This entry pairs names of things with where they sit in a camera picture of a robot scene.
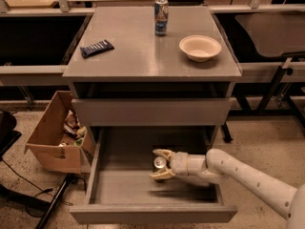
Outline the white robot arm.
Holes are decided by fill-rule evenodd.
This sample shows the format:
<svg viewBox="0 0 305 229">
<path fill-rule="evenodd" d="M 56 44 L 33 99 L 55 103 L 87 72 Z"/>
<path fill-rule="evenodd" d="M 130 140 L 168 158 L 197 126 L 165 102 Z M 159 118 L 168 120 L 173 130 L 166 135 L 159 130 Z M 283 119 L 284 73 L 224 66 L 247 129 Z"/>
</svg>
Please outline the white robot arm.
<svg viewBox="0 0 305 229">
<path fill-rule="evenodd" d="M 212 148 L 205 155 L 154 149 L 151 174 L 155 180 L 193 176 L 219 184 L 233 178 L 287 220 L 286 229 L 305 229 L 305 184 L 295 188 L 229 155 Z"/>
</svg>

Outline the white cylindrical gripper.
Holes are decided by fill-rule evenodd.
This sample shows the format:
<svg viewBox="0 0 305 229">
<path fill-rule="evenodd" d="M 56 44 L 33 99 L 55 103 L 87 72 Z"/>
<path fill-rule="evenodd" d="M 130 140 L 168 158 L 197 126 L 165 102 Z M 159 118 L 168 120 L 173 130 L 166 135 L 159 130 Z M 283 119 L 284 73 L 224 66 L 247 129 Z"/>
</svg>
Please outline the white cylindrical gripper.
<svg viewBox="0 0 305 229">
<path fill-rule="evenodd" d="M 186 176 L 188 174 L 189 154 L 183 152 L 173 153 L 169 149 L 154 149 L 152 151 L 156 156 L 162 156 L 170 161 L 171 169 L 161 169 L 150 174 L 154 180 L 165 180 L 175 175 Z"/>
</svg>

